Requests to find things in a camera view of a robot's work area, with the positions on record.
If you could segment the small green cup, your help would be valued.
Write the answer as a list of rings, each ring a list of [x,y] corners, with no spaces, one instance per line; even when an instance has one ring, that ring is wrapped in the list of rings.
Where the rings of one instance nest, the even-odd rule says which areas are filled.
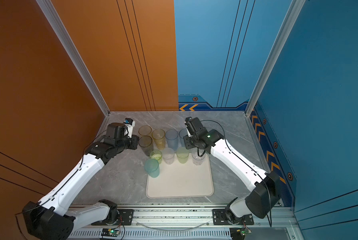
[[[180,147],[177,149],[177,159],[181,164],[185,164],[188,161],[189,158],[189,150],[187,150],[185,147]]]
[[[159,164],[162,163],[162,152],[160,150],[153,150],[150,153],[150,158],[158,161]]]

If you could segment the clear faceted small cup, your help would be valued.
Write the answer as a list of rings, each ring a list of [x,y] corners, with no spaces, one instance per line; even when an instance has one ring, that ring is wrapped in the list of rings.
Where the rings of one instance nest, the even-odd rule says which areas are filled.
[[[200,166],[200,165],[202,165],[203,162],[205,161],[205,155],[206,155],[206,154],[203,154],[203,155],[201,154],[201,155],[199,155],[199,154],[198,154],[198,151],[192,152],[193,164],[194,164],[195,166]]]

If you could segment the grey smoky tall cup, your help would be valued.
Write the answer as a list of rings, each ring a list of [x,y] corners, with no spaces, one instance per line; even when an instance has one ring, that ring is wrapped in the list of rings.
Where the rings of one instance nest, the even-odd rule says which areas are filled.
[[[150,136],[140,137],[138,144],[146,156],[149,156],[154,150],[153,139]]]

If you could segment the amber tall cup back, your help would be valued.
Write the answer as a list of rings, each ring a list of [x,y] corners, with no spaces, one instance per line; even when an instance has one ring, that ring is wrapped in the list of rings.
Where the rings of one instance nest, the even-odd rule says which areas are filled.
[[[150,137],[152,138],[152,128],[148,125],[141,126],[138,130],[138,134],[140,137]]]

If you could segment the clear dimpled small cup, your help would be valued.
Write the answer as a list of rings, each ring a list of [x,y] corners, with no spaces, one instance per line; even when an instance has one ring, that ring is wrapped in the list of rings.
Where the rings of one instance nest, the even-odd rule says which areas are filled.
[[[175,151],[171,148],[165,148],[162,150],[162,157],[167,165],[171,165],[175,160]]]

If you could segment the teal tall cup back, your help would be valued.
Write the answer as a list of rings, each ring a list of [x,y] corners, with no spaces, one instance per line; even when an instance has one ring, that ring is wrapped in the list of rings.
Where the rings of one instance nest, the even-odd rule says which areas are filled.
[[[159,162],[156,159],[148,159],[144,164],[144,169],[151,178],[157,178],[160,174]]]

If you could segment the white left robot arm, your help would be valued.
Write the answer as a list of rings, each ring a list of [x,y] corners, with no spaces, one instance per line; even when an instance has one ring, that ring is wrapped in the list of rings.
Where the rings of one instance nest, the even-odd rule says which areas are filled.
[[[96,142],[84,149],[82,158],[65,178],[38,202],[29,202],[20,214],[28,234],[40,240],[66,240],[71,232],[94,222],[117,220],[117,204],[101,200],[91,207],[70,211],[69,207],[89,180],[113,157],[136,150],[139,137],[133,134],[135,122],[111,123]]]

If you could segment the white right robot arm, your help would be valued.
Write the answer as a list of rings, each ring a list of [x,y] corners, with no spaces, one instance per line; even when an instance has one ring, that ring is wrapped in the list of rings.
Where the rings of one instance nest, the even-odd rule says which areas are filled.
[[[227,140],[225,133],[207,130],[199,118],[185,119],[187,135],[184,136],[186,149],[196,148],[198,155],[208,153],[232,170],[245,184],[250,194],[235,198],[225,208],[226,218],[231,224],[238,224],[244,216],[254,215],[267,218],[272,225],[272,208],[281,199],[280,176],[254,165],[240,154]]]

